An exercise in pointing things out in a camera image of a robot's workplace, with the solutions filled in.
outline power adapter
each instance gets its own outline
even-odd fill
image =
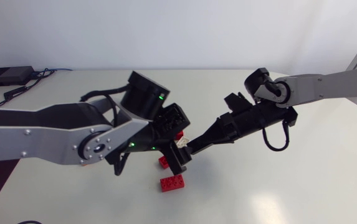
[[[0,68],[0,86],[26,85],[34,72],[31,66]]]

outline white table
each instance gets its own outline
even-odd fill
[[[57,72],[4,108],[35,110],[126,84],[131,71]],[[252,70],[140,70],[171,90],[194,139],[221,114]],[[272,73],[275,79],[281,74]],[[11,87],[0,88],[2,93]],[[106,161],[86,167],[23,159],[0,192],[0,223],[357,223],[357,106],[345,99],[295,107],[290,146],[269,150],[262,133],[193,156],[185,188],[161,193],[159,152],[130,156],[114,176]],[[267,129],[284,144],[282,126]]]

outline red lego brick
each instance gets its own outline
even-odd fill
[[[176,134],[176,140],[180,140],[184,136],[184,131],[180,131],[179,133]]]
[[[162,192],[175,190],[185,187],[184,179],[181,174],[160,179],[160,186]]]
[[[169,167],[167,160],[164,156],[159,158],[159,163],[164,169]]]

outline white wall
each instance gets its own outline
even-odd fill
[[[0,0],[0,67],[344,70],[357,0]]]

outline cable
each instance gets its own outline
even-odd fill
[[[7,102],[13,100],[14,98],[22,95],[23,93],[29,91],[31,88],[33,88],[34,86],[36,86],[43,78],[47,78],[50,75],[52,75],[53,73],[55,73],[57,70],[71,70],[71,69],[67,69],[67,68],[58,68],[58,69],[44,69],[41,72],[33,72],[32,74],[36,74],[35,78],[31,77],[33,80],[36,80],[32,85],[27,86],[26,89],[24,91],[21,91],[20,93],[16,93],[15,95],[11,95],[9,98],[6,98],[5,100],[0,102],[0,106],[5,105]]]
[[[81,97],[80,102],[85,102],[89,98],[92,98],[94,96],[105,96],[105,95],[112,95],[116,93],[122,93],[124,91],[127,91],[130,88],[130,85],[126,85],[120,88],[112,89],[112,90],[95,90],[87,93],[86,95]]]
[[[115,175],[120,175],[121,172],[123,171],[124,169],[124,166],[126,164],[126,161],[127,161],[127,158],[128,156],[130,155],[129,152],[127,153],[124,153],[124,155],[121,157],[121,160],[119,158],[118,162],[116,162],[113,167],[115,168]]]
[[[113,127],[117,127],[117,109],[116,109],[116,103],[112,100],[112,98],[109,95],[105,95],[106,99],[110,102],[112,105],[113,109]]]
[[[34,220],[30,220],[30,221],[24,221],[24,222],[20,222],[18,224],[41,224],[41,222],[37,222]]]
[[[285,136],[286,136],[286,143],[285,145],[280,148],[280,149],[277,149],[276,147],[273,147],[270,145],[270,143],[268,142],[268,139],[267,139],[267,133],[265,132],[265,128],[263,128],[263,138],[264,138],[264,143],[267,145],[267,147],[275,152],[280,152],[280,151],[283,151],[285,150],[288,146],[289,146],[289,126],[287,124],[286,121],[282,121],[282,126],[283,126],[283,131],[285,133]]]

